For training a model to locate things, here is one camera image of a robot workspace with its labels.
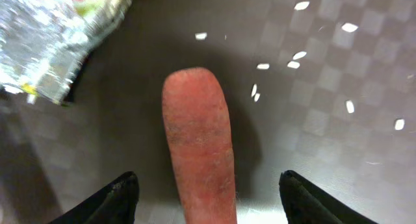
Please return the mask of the orange carrot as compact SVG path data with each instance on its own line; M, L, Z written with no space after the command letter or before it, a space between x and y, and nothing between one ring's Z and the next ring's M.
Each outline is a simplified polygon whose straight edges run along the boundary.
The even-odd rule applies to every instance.
M235 170L228 106L214 74L169 75L162 116L187 223L236 223Z

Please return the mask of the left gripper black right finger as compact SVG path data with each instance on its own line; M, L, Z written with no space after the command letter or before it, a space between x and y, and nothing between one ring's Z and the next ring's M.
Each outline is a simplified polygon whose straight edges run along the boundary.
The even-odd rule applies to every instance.
M376 224L293 170L280 175L279 193L289 224Z

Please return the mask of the yellow foil snack wrapper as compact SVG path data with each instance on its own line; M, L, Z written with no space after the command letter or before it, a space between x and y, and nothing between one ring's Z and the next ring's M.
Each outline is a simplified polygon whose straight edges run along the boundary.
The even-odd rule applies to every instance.
M61 104L133 0L1 0L1 87Z

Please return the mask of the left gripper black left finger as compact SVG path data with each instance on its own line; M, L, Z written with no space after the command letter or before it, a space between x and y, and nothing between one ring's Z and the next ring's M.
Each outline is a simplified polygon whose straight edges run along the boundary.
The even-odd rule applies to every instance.
M50 224L133 224L138 200L138 178L128 171Z

